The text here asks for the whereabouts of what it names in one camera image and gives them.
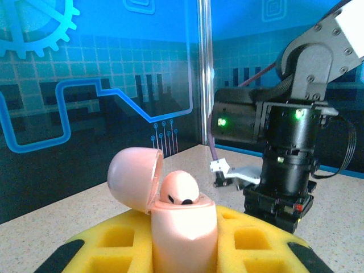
robotic arm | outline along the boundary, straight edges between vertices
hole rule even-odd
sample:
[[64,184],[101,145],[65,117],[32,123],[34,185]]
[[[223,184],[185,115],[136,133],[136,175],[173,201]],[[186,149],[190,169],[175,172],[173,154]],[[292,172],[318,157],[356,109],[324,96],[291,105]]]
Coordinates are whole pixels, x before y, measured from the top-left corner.
[[351,161],[356,144],[354,126],[324,101],[329,82],[364,61],[364,1],[341,1],[315,26],[292,41],[276,61],[281,82],[267,89],[224,88],[216,92],[211,116],[215,138],[235,142],[266,142],[260,179],[257,171],[237,172],[224,160],[213,161],[220,180],[248,181],[245,213],[293,233],[311,208],[310,193],[319,162],[313,157],[316,135],[331,119],[348,127]]

speckled countertop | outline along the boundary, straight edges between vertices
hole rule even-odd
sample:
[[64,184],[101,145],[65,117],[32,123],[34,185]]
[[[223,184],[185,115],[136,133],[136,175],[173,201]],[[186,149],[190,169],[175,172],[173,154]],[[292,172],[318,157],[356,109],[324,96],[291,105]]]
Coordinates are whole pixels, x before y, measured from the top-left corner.
[[[232,167],[261,166],[261,158],[218,150]],[[234,186],[213,188],[211,155],[196,146],[164,160],[164,176],[182,169],[218,205],[243,211]],[[295,235],[306,240],[334,272],[364,272],[364,181],[338,175],[318,182],[315,201]],[[34,272],[73,235],[128,210],[112,198],[106,183],[0,225],[0,272]]]

green led light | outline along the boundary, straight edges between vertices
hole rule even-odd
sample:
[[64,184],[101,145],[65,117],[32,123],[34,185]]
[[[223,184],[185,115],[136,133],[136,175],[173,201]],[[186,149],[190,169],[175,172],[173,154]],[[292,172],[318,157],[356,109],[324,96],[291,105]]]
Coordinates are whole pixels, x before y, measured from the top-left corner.
[[217,120],[217,126],[225,126],[226,125],[226,119],[224,118],[219,118]]
[[297,109],[295,117],[296,119],[302,119],[302,117],[305,115],[305,109]]

red light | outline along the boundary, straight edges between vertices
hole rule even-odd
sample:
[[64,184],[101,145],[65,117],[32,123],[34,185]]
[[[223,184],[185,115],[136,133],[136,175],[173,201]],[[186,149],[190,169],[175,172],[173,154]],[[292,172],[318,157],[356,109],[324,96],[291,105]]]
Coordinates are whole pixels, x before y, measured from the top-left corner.
[[295,206],[295,210],[298,211],[298,212],[302,212],[303,211],[303,205],[301,204],[296,204]]

yellow sponge tray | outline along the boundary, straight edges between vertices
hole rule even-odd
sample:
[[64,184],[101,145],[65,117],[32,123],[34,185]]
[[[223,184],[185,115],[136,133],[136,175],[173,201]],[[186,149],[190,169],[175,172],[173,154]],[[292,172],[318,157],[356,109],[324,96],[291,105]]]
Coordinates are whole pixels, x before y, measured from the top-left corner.
[[[288,245],[294,243],[312,251],[302,239],[223,206],[217,206],[217,217],[217,261],[211,272],[312,272]],[[66,261],[64,273],[154,272],[151,217],[142,212],[129,210],[117,215],[74,236],[68,244],[73,242],[81,244]]]

